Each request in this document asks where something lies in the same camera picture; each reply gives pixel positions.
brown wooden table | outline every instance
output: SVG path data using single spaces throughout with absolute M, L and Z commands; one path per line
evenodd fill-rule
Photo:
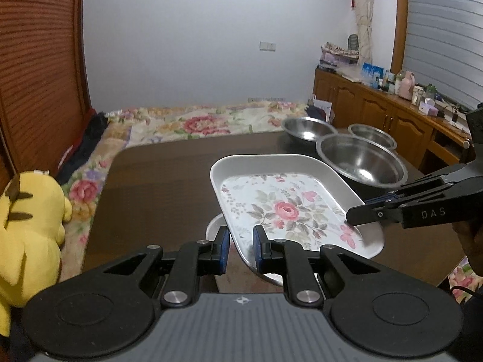
M 230 135 L 128 148 L 115 158 L 94 217 L 84 270 L 141 246 L 177 250 L 205 238 L 206 226 L 221 213 L 210 168 L 235 154 L 315 151 L 293 144 L 283 132 Z M 406 163 L 409 180 L 422 174 Z M 385 247 L 376 262 L 438 285 L 463 258 L 450 225 L 404 230 L 384 227 Z

stainless steel bowl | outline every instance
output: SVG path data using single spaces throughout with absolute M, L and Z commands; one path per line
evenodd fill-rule
M 390 151 L 395 150 L 398 146 L 392 136 L 388 135 L 386 132 L 381 131 L 380 129 L 374 128 L 373 126 L 352 124 L 349 126 L 349 128 L 347 128 L 347 130 L 352 135 L 356 135 L 360 138 L 373 141 L 374 143 L 386 147 Z
M 325 135 L 336 134 L 337 130 L 330 124 L 310 117 L 286 118 L 282 128 L 294 140 L 310 144 Z
M 398 188 L 408 171 L 395 153 L 354 135 L 327 135 L 315 145 L 322 160 L 339 174 L 376 188 Z

human hand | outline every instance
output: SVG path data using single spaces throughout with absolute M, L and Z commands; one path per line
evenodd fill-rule
M 458 234 L 469 265 L 475 274 L 483 275 L 483 225 L 479 222 L 478 226 L 470 222 L 453 223 L 453 230 Z

curtain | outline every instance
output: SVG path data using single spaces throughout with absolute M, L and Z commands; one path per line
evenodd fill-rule
M 355 0 L 356 1 L 356 22 L 357 33 L 359 35 L 359 64 L 373 62 L 371 51 L 371 35 L 373 23 L 374 0 Z

bowl rim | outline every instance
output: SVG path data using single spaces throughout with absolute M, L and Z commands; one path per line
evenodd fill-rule
M 292 120 L 296 120 L 296 119 L 302 119 L 302 120 L 304 120 L 304 121 L 317 122 L 317 123 L 319 123 L 319 124 L 321 124 L 321 125 L 325 125 L 325 126 L 327 126 L 327 127 L 329 128 L 329 130 L 332 132 L 332 133 L 331 133 L 331 134 L 329 134 L 329 135 L 336 135 L 336 134 L 338 133 L 336 128 L 334 128 L 334 127 L 333 127 L 332 125 L 330 125 L 328 122 L 326 122 L 326 121 L 322 121 L 321 119 L 312 118 L 312 117 L 287 117 L 287 118 L 285 118 L 285 119 L 282 121 L 282 129 L 283 129 L 283 130 L 284 130 L 286 133 L 288 133 L 289 135 L 294 136 L 295 138 L 298 138 L 298 139 L 301 139 L 301 140 L 305 140 L 305 141 L 311 141 L 311 142 L 313 142 L 313 143 L 316 143 L 316 142 L 317 142 L 317 140 L 319 139 L 319 138 L 315 138 L 315 139 L 309 140 L 309 139 L 304 138 L 302 135 L 299 135 L 297 132 L 294 132 L 294 131 L 292 131 L 291 129 L 289 129 L 289 128 L 287 127 L 288 122 L 289 122 L 289 121 L 292 121 Z
M 355 134 L 353 132 L 353 128 L 358 128 L 358 127 L 369 128 L 370 130 L 376 131 L 377 133 L 381 134 L 382 136 L 388 138 L 392 142 L 392 146 L 385 147 L 388 150 L 394 151 L 398 147 L 398 143 L 393 138 L 393 136 L 391 136 L 390 134 L 388 134 L 388 133 L 386 133 L 386 132 L 382 131 L 381 129 L 378 129 L 378 128 L 374 127 L 374 126 L 370 126 L 370 125 L 366 125 L 366 124 L 351 124 L 351 125 L 349 125 L 349 127 L 347 128 L 347 130 L 349 131 L 349 133 L 351 135 L 357 136 L 358 138 L 362 138 L 362 136 L 359 136 L 359 135 L 357 135 L 357 134 Z
M 393 159 L 395 159 L 398 164 L 402 167 L 402 171 L 403 171 L 403 175 L 402 175 L 402 179 L 398 182 L 395 182 L 395 183 L 392 183 L 392 184 L 381 184 L 381 183 L 371 183 L 369 181 L 366 181 L 366 180 L 363 180 L 363 179 L 360 179 L 352 174 L 349 174 L 347 173 L 345 170 L 342 170 L 340 167 L 338 167 L 334 162 L 332 162 L 321 150 L 321 145 L 322 145 L 322 142 L 324 140 L 330 140 L 332 138 L 334 138 L 335 136 L 344 136 L 344 137 L 348 137 L 348 138 L 354 138 L 356 140 L 360 140 L 360 141 L 364 141 L 366 143 L 369 143 L 373 146 L 376 146 L 377 148 L 379 148 L 380 150 L 386 152 L 387 154 L 389 154 Z M 378 143 L 374 143 L 372 140 L 368 140 L 366 138 L 362 138 L 360 136 L 356 136 L 356 135 L 349 135 L 349 134 L 337 134 L 337 135 L 326 135 L 326 136 L 322 136 L 321 138 L 319 138 L 317 140 L 317 143 L 315 144 L 315 149 L 317 151 L 317 154 L 320 156 L 320 158 L 322 159 L 322 161 L 324 163 L 326 163 L 327 165 L 329 165 L 330 167 L 332 167 L 335 171 L 337 171 L 339 174 L 342 174 L 343 176 L 351 179 L 352 181 L 356 181 L 356 182 L 359 182 L 363 185 L 369 185 L 369 186 L 373 186 L 375 188 L 383 188 L 383 189 L 392 189 L 392 188 L 399 188 L 401 185 L 405 184 L 407 181 L 408 181 L 408 169 L 406 167 L 406 165 L 402 162 L 402 160 L 399 159 L 399 157 L 392 151 L 388 150 L 386 147 L 384 146 L 381 146 L 380 144 Z

